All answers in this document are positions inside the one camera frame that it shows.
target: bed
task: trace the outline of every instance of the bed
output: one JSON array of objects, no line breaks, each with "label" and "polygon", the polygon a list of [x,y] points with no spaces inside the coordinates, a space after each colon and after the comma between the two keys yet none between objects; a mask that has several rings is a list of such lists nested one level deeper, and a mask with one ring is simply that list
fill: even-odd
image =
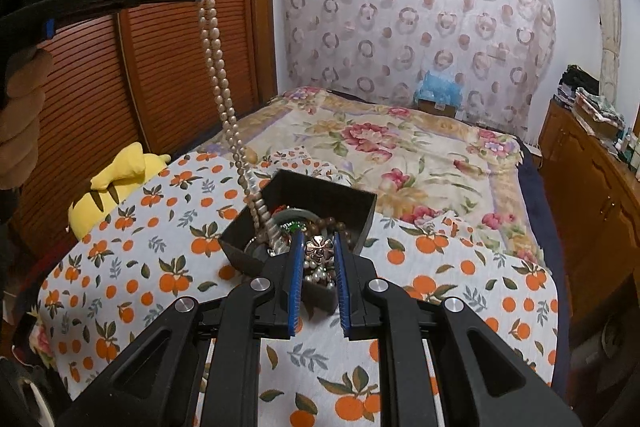
[{"label": "bed", "polygon": [[[262,183],[287,168],[377,192],[362,255],[378,274],[416,298],[463,298],[564,393],[562,254],[542,182],[521,143],[311,87],[277,97],[239,124],[257,152]],[[42,284],[36,313],[48,340],[43,349],[72,397],[178,295],[219,298],[241,282],[216,239],[244,206],[225,154],[217,136],[177,158]],[[292,341],[263,343],[261,426],[286,425],[296,410],[315,410],[329,423],[343,417],[335,384],[346,385],[345,373],[352,386],[364,375],[375,385],[375,343],[345,341],[337,315],[303,307],[301,318]],[[363,425],[380,418],[375,400],[366,407],[370,387],[351,391],[363,403]]]}]

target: curtain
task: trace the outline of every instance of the curtain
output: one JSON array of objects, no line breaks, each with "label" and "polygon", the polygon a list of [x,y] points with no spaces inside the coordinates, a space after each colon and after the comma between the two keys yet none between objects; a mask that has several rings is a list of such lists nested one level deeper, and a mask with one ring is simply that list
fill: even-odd
[{"label": "curtain", "polygon": [[600,67],[600,94],[610,103],[616,102],[622,16],[620,0],[598,0],[602,31],[602,64]]},{"label": "curtain", "polygon": [[285,0],[295,86],[410,106],[424,74],[462,88],[464,118],[524,136],[554,46],[552,0]]}]

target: cardboard box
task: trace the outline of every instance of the cardboard box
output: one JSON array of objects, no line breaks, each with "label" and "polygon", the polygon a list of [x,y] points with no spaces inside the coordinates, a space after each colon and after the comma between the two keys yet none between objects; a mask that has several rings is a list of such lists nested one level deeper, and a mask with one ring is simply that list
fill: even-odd
[{"label": "cardboard box", "polygon": [[606,138],[612,141],[616,140],[618,128],[615,125],[609,122],[597,122],[593,120],[593,117],[580,107],[578,103],[574,105],[574,111],[591,127],[598,138]]},{"label": "cardboard box", "polygon": [[[351,233],[352,252],[359,255],[373,222],[377,195],[281,169],[263,188],[262,199],[270,212],[286,204],[310,210],[322,219],[335,217]],[[244,253],[244,247],[254,235],[254,222],[246,206],[219,239],[231,266],[251,277],[259,275],[264,264],[264,261]],[[335,290],[307,282],[303,282],[302,299],[328,313],[335,311],[338,302]]]},{"label": "cardboard box", "polygon": [[422,112],[428,112],[435,116],[446,116],[447,118],[455,118],[456,112],[458,111],[452,105],[440,105],[435,102],[431,102],[431,100],[422,99],[418,99],[416,108]]}]

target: hand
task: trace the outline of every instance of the hand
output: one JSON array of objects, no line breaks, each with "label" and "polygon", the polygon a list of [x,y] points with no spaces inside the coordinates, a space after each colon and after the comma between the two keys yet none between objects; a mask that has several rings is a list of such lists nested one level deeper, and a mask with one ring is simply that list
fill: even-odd
[{"label": "hand", "polygon": [[0,112],[1,190],[22,186],[38,162],[42,85],[52,65],[53,57],[38,50],[7,82],[9,103]]}]

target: jewelry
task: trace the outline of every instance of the jewelry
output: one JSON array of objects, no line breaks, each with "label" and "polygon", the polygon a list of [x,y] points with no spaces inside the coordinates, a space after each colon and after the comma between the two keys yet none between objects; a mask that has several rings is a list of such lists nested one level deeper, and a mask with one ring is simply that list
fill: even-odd
[{"label": "jewelry", "polygon": [[275,256],[275,252],[269,248],[266,241],[260,241],[253,237],[244,247],[244,253],[258,261],[266,261],[268,257]]},{"label": "jewelry", "polygon": [[334,243],[316,235],[305,245],[304,280],[332,289],[335,285]]},{"label": "jewelry", "polygon": [[271,213],[262,199],[258,180],[247,161],[244,143],[240,139],[236,110],[233,106],[229,81],[226,77],[225,61],[222,59],[220,30],[216,15],[215,0],[203,0],[200,3],[198,28],[200,29],[200,39],[205,52],[207,71],[213,95],[215,96],[214,100],[218,106],[218,113],[222,121],[223,134],[238,170],[238,184],[248,198],[247,204],[254,221],[255,231],[259,232],[261,225],[264,224],[271,249],[274,253],[281,254],[286,251],[287,245],[284,243],[280,229],[273,222]]},{"label": "jewelry", "polygon": [[276,225],[284,225],[289,221],[307,219],[308,221],[319,221],[320,218],[316,216],[310,210],[305,210],[304,208],[282,208],[279,211],[274,212],[273,221]]}]

